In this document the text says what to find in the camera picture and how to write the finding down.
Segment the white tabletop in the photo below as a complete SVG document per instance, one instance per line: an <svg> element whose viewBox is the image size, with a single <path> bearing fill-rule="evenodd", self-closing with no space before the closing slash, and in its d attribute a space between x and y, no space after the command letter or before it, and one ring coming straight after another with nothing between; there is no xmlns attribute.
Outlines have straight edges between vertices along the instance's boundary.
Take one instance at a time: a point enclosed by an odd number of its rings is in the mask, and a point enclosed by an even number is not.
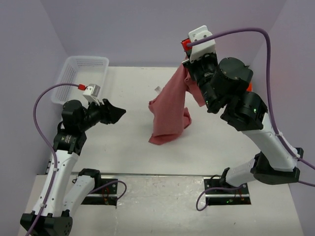
<svg viewBox="0 0 315 236"><path fill-rule="evenodd" d="M87 131L74 172L93 168L103 173L214 175L247 162L259 152L249 138L221 120L220 114L200 108L188 93L191 126L170 143L148 143L153 130L148 102L157 96L154 89L162 88L175 70L109 68L103 97L127 113L115 125L98 124Z"/></svg>
<svg viewBox="0 0 315 236"><path fill-rule="evenodd" d="M36 177L26 212L32 210L45 179ZM80 206L70 236L303 236L287 184L251 182L252 205L209 206L198 212L195 201L204 190L202 177L119 179L128 189L117 209ZM119 184L118 193L122 191ZM18 236L25 232L21 228Z"/></svg>

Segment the red cloth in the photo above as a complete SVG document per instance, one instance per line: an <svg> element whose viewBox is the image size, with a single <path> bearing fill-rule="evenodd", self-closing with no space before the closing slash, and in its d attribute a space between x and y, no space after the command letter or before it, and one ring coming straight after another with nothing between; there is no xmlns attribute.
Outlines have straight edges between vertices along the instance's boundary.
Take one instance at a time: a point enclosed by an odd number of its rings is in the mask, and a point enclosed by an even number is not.
<svg viewBox="0 0 315 236"><path fill-rule="evenodd" d="M199 106L205 105L197 83L180 65L161 93L149 102L149 109L154 114L150 143L162 145L177 139L191 124L188 108L185 107L186 91L193 95Z"/></svg>

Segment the white bracket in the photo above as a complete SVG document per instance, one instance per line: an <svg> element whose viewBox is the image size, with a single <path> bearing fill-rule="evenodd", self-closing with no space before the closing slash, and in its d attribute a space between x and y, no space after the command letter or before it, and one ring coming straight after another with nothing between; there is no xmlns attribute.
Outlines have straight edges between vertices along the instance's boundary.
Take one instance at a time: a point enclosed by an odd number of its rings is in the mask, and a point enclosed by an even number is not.
<svg viewBox="0 0 315 236"><path fill-rule="evenodd" d="M100 86L96 84L89 84L83 92L83 96L87 99L88 102L95 102L99 105L99 101L97 99L98 93L100 91Z"/></svg>
<svg viewBox="0 0 315 236"><path fill-rule="evenodd" d="M206 26L201 26L188 33L188 37L191 42L198 41L211 35L212 33L208 31L208 28ZM190 62L193 63L195 60L201 59L202 56L207 53L215 53L215 45L216 42L214 41L214 39L212 39L208 42L193 46L189 58Z"/></svg>

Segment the white robotic arm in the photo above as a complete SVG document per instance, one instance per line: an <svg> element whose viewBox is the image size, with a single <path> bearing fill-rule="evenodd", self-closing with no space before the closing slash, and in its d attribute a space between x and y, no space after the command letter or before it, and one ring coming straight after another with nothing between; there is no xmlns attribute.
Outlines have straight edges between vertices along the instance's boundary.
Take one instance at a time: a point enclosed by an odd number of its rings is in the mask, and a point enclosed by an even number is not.
<svg viewBox="0 0 315 236"><path fill-rule="evenodd" d="M72 227L72 216L85 197L101 185L98 170L83 169L71 190L65 196L66 187L87 139L85 131L97 123L115 124L125 110L114 107L107 99L99 102L99 86L90 84L83 92L89 102L85 108L78 100L63 105L62 122L54 138L53 149L57 165L52 161L43 190L31 213L22 215L20 223L34 236L66 236Z"/></svg>
<svg viewBox="0 0 315 236"><path fill-rule="evenodd" d="M259 180L266 184L297 182L297 159L282 145L270 121L268 109L260 96L247 91L253 72L236 58L224 58L218 63L215 41L189 47L189 43L212 35L206 26L188 34L181 42L187 59L182 64L197 82L209 113L218 113L225 107L221 118L237 131L248 136L261 150L252 160L235 168L224 170L220 184L238 187L243 183ZM286 144L297 157L301 148Z"/></svg>

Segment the lavender wall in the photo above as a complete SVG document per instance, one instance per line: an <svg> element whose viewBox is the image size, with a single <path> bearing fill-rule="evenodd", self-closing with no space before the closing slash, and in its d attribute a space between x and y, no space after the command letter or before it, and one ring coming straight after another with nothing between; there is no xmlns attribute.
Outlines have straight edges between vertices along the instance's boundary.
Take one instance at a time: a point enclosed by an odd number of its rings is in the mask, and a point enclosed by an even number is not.
<svg viewBox="0 0 315 236"><path fill-rule="evenodd" d="M285 137L303 147L315 164L315 1L288 0L270 31L271 91L276 121ZM266 97L265 46L252 63L254 89ZM315 182L315 172L299 164L301 180ZM305 236L315 234L315 188L290 186Z"/></svg>
<svg viewBox="0 0 315 236"><path fill-rule="evenodd" d="M0 235L17 235L33 181L48 149L36 132L32 106L54 83L66 53L38 0L5 0L0 7ZM53 138L58 117L49 96L38 107L44 133Z"/></svg>
<svg viewBox="0 0 315 236"><path fill-rule="evenodd" d="M212 32L269 30L285 0L41 0L69 55L106 56L111 65L177 66L180 41L207 25ZM219 57L252 62L262 43L253 33L217 40Z"/></svg>

